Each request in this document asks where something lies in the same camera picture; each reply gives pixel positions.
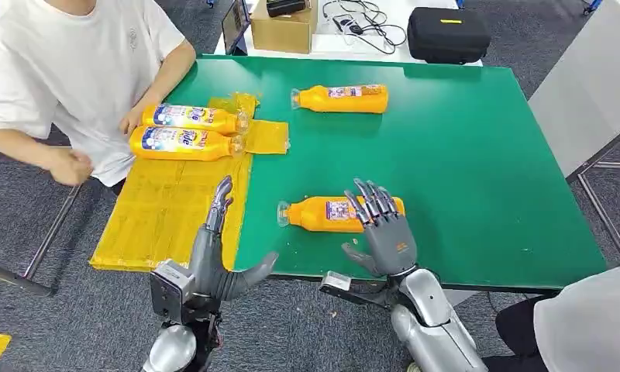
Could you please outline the person's right hand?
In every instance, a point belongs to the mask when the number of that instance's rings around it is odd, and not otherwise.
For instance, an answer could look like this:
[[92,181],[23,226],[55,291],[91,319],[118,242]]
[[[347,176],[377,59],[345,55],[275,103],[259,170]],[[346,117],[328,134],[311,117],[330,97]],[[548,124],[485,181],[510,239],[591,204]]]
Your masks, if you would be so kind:
[[48,153],[46,169],[53,179],[67,186],[83,184],[93,171],[91,159],[76,150],[52,147]]

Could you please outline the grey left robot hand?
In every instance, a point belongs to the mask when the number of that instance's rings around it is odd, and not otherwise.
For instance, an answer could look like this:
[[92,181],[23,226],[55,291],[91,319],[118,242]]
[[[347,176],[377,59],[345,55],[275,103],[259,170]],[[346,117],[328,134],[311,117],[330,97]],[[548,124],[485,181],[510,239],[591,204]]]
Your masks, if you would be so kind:
[[195,276],[191,291],[219,301],[231,301],[243,295],[273,272],[279,254],[269,252],[257,265],[243,271],[227,270],[222,261],[222,231],[226,213],[233,200],[232,177],[217,185],[208,214],[198,229],[192,246],[189,269]]

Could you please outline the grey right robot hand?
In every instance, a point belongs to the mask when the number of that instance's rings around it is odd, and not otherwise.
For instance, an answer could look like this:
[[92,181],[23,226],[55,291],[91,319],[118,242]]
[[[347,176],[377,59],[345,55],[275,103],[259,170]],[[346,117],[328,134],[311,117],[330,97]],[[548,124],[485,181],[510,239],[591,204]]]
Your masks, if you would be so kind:
[[414,269],[417,264],[417,244],[408,220],[388,190],[373,181],[363,181],[357,177],[353,183],[363,201],[360,202],[349,190],[345,190],[344,194],[355,209],[370,252],[359,252],[349,243],[342,244],[343,252],[375,277],[398,276]]

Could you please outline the person's left hand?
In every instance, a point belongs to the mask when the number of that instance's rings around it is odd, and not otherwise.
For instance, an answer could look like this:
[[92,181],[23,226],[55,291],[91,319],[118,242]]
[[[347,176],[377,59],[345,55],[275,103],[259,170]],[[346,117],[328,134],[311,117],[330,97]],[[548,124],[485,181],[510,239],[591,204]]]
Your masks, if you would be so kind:
[[126,136],[130,136],[142,121],[143,111],[149,107],[149,103],[138,102],[128,111],[119,123],[119,131]]

